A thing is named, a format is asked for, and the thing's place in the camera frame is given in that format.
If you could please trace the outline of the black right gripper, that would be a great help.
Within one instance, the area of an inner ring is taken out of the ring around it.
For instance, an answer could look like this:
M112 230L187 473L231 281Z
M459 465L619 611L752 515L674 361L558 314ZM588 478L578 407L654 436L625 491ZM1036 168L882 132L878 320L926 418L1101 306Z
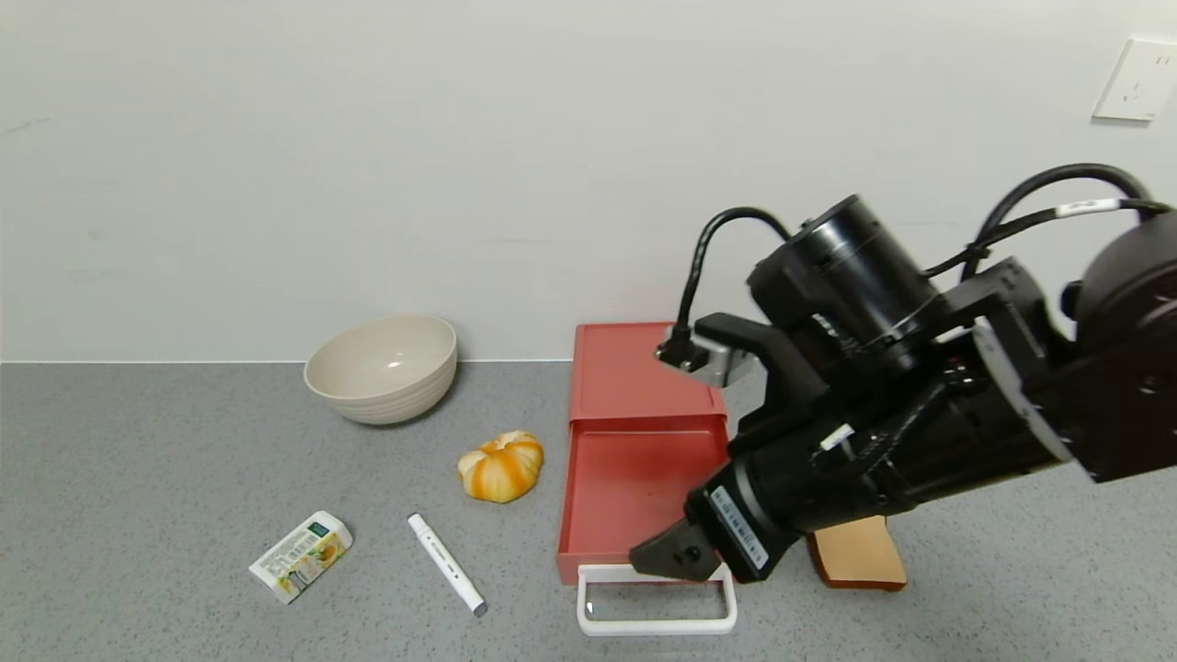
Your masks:
M731 461L689 494L686 517L632 548L643 575L764 581L804 542L825 584L887 584L887 462L852 428L739 433Z

